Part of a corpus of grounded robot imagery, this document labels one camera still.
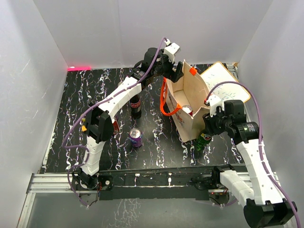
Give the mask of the green glass bottle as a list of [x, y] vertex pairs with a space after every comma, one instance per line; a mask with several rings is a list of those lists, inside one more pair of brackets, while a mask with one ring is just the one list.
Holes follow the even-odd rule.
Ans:
[[210, 135], [206, 130], [203, 130], [196, 139], [197, 151], [204, 150], [211, 140], [212, 135]]

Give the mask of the beige canvas bag orange handles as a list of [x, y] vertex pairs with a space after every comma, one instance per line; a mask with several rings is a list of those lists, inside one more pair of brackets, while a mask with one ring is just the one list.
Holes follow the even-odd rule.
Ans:
[[198, 138], [205, 129], [203, 115], [209, 113], [204, 100], [209, 93], [205, 81], [186, 61], [182, 64], [183, 76], [176, 82], [164, 78], [161, 86], [160, 110], [173, 118], [183, 142]]

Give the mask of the glass cola bottle red cap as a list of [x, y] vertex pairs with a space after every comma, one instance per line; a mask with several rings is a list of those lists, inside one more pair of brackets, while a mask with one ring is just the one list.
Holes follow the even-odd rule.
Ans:
[[130, 99], [129, 104], [131, 108], [131, 116], [134, 119], [140, 118], [142, 115], [142, 111], [141, 111], [141, 101], [139, 95], [133, 96]]

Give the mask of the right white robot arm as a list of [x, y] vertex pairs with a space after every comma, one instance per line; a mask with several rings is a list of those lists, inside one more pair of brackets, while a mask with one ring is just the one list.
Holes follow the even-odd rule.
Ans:
[[210, 107], [209, 113], [203, 116], [207, 134], [214, 136], [226, 132], [233, 139], [252, 185], [248, 186], [232, 165], [215, 167], [212, 184], [231, 191], [243, 207], [245, 220], [251, 228], [285, 225], [295, 216], [296, 204], [278, 188], [259, 139], [258, 124], [247, 121], [241, 100], [222, 101], [212, 95], [205, 103]]

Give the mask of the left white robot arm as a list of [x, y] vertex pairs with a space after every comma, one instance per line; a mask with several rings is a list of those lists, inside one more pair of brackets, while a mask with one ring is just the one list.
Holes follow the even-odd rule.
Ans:
[[175, 56], [180, 47], [172, 43], [164, 49], [150, 47], [143, 60], [134, 65], [129, 76], [106, 98], [106, 101], [93, 107], [86, 114], [83, 132], [87, 136], [84, 165], [78, 171], [78, 182], [89, 190], [98, 184], [99, 161], [106, 141], [114, 133], [114, 117], [133, 97], [138, 95], [154, 77], [163, 76], [177, 82], [182, 76], [182, 62], [175, 64]]

